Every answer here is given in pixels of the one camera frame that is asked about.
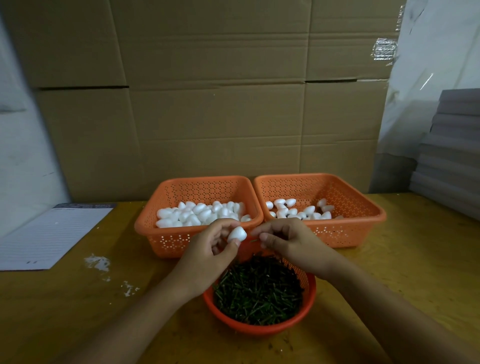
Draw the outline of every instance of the white wall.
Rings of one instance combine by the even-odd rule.
[[[0,237],[68,201],[48,134],[0,24]]]
[[[480,0],[408,0],[380,129],[372,192],[408,187],[440,93],[480,87]]]

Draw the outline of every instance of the wooden table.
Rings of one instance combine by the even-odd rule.
[[[370,198],[388,220],[342,254],[480,349],[480,223],[415,194]],[[47,362],[170,272],[175,261],[158,259],[133,230],[143,205],[119,203],[50,270],[0,272],[0,363]],[[91,255],[109,259],[109,271],[88,267]],[[268,338],[235,333],[197,298],[168,321],[140,362],[389,362],[335,289],[317,280],[317,291],[301,323]]]

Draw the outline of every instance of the orange plastic basket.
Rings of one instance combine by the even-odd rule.
[[[333,174],[265,175],[255,178],[253,186],[267,221],[274,217],[270,215],[266,201],[296,198],[294,207],[302,211],[326,198],[329,205],[335,206],[333,219],[305,220],[304,223],[332,248],[360,245],[374,224],[386,220],[386,213],[380,206]],[[344,218],[335,219],[338,215]]]
[[[156,227],[156,212],[161,208],[177,206],[180,201],[203,202],[211,205],[214,201],[243,202],[245,214],[251,221],[241,226],[248,233],[263,222],[264,216],[250,180],[243,176],[177,178],[162,182],[135,222],[135,231],[145,235],[155,254],[160,258],[180,258],[190,238],[205,230],[207,226],[181,228]]]
[[[252,257],[253,254],[258,253],[262,251],[264,255],[271,255],[273,254],[272,251],[270,250],[265,250],[260,247],[260,242],[259,241],[253,241],[253,242],[248,242],[244,241],[239,248],[238,251],[238,260],[240,262],[243,262],[245,260],[248,260]],[[230,326],[232,329],[242,332],[244,334],[249,334],[249,335],[273,335],[276,334],[280,331],[283,331],[294,324],[298,323],[300,320],[302,320],[305,315],[308,313],[310,308],[313,305],[313,301],[315,300],[315,295],[316,295],[316,282],[315,282],[315,276],[312,273],[305,273],[303,270],[299,269],[298,267],[290,264],[286,259],[283,259],[283,262],[289,266],[292,267],[295,272],[297,273],[297,277],[300,280],[300,285],[304,289],[303,291],[303,305],[300,308],[300,311],[292,317],[290,320],[281,322],[279,324],[275,325],[268,325],[268,326],[257,326],[257,325],[248,325],[244,324],[239,321],[235,321],[234,319],[231,319],[230,317],[226,316],[223,314],[214,304],[213,301],[213,288],[210,287],[207,289],[204,294],[204,300],[210,309],[212,313],[217,317],[220,321],[223,321],[225,324]]]

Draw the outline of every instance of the right hand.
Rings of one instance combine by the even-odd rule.
[[[322,242],[297,218],[271,220],[252,230],[263,248],[275,250],[289,262],[320,279],[328,279],[342,256]]]

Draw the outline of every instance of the white paper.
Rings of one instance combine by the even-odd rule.
[[[114,207],[61,204],[0,239],[0,270],[50,269]]]

